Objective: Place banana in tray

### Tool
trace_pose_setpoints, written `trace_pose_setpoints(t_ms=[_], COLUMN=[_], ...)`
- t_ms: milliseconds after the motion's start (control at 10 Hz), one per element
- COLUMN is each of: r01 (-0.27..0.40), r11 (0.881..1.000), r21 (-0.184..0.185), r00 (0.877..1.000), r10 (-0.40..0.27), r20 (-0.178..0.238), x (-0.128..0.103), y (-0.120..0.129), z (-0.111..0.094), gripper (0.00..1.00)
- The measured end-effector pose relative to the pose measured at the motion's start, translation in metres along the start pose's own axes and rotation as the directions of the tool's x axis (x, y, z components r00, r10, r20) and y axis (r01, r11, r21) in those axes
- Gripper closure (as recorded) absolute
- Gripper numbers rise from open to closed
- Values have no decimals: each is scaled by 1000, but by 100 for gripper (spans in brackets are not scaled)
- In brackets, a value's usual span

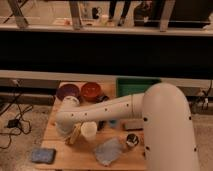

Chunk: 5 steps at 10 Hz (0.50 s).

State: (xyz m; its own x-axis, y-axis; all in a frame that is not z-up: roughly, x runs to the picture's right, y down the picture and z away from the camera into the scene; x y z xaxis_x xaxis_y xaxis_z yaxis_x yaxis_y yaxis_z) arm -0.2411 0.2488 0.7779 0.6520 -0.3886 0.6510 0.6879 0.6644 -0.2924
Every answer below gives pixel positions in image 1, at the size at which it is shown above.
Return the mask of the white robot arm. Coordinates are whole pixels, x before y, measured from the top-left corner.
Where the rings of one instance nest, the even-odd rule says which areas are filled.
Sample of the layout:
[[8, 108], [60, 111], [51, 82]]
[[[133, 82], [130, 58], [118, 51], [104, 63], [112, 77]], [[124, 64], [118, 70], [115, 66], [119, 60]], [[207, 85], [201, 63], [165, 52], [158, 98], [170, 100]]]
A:
[[68, 96], [55, 115], [55, 123], [57, 132], [66, 136], [76, 123], [129, 118], [144, 124], [148, 171], [200, 171], [188, 101], [169, 83], [156, 83], [143, 93], [85, 106]]

